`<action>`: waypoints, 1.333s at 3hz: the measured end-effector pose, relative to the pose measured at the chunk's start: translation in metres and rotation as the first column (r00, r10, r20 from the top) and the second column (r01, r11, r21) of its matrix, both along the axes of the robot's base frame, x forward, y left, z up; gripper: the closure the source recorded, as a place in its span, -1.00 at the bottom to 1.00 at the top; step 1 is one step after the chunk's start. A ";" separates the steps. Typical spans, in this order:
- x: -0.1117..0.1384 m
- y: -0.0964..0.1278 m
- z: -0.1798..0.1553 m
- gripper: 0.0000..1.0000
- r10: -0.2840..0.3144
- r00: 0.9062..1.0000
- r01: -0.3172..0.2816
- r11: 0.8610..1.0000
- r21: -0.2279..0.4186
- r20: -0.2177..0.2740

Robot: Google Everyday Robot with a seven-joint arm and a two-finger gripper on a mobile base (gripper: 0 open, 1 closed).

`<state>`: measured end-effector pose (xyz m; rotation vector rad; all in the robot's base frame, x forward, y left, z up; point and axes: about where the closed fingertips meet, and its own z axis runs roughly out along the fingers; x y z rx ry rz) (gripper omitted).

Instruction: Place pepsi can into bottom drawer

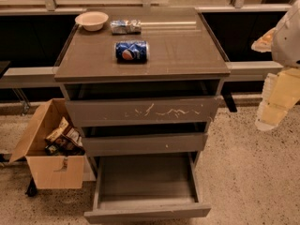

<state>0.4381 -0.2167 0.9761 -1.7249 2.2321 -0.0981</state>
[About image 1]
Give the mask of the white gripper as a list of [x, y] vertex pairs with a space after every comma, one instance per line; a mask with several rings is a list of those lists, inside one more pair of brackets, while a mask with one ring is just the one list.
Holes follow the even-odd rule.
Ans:
[[263, 84], [255, 126], [260, 131], [268, 131], [276, 128], [300, 100], [300, 1], [290, 7], [276, 28], [255, 40], [251, 49], [271, 52], [275, 62], [288, 67], [278, 74], [268, 73]]

